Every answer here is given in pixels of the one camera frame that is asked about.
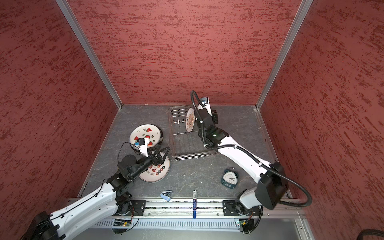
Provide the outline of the white watermelon pattern plate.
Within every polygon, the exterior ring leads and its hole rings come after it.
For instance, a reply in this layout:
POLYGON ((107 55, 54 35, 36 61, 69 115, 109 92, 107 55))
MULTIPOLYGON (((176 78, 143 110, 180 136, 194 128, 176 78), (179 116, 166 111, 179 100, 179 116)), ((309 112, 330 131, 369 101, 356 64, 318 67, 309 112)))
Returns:
POLYGON ((138 138, 148 138, 150 141, 148 145, 149 149, 158 146, 158 141, 160 139, 160 131, 158 126, 152 124, 144 124, 138 126, 132 131, 129 142, 134 145, 135 140, 138 138))

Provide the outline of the brown patterned plate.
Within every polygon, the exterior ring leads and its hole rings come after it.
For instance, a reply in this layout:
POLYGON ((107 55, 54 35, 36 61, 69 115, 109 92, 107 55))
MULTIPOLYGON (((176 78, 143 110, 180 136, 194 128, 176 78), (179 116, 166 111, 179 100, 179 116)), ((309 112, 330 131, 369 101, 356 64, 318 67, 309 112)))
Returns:
POLYGON ((191 133, 195 125, 195 111, 193 108, 189 108, 186 114, 186 131, 191 133))

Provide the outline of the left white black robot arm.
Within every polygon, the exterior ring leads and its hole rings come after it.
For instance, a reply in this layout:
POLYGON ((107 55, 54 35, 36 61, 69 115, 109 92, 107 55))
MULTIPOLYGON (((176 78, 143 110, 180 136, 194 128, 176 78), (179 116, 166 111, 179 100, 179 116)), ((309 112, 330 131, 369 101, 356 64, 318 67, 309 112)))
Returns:
POLYGON ((129 189, 135 179, 150 166, 163 164, 170 147, 156 147, 148 156, 137 159, 134 155, 125 156, 118 162, 118 171, 92 193, 73 204, 51 214, 43 211, 32 220, 22 236, 23 240, 72 240, 97 222, 115 214, 137 215, 129 189))

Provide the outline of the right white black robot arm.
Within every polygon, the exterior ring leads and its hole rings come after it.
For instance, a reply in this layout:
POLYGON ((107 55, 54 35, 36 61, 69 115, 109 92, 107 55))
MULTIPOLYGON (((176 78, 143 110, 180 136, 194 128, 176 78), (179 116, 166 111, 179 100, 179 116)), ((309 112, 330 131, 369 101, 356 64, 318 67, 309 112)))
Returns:
POLYGON ((227 132, 215 126, 208 110, 196 110, 195 117, 204 147, 231 159, 257 183, 256 187, 237 197, 238 212, 245 214, 256 206, 273 210, 288 190, 283 166, 265 161, 243 148, 227 132))

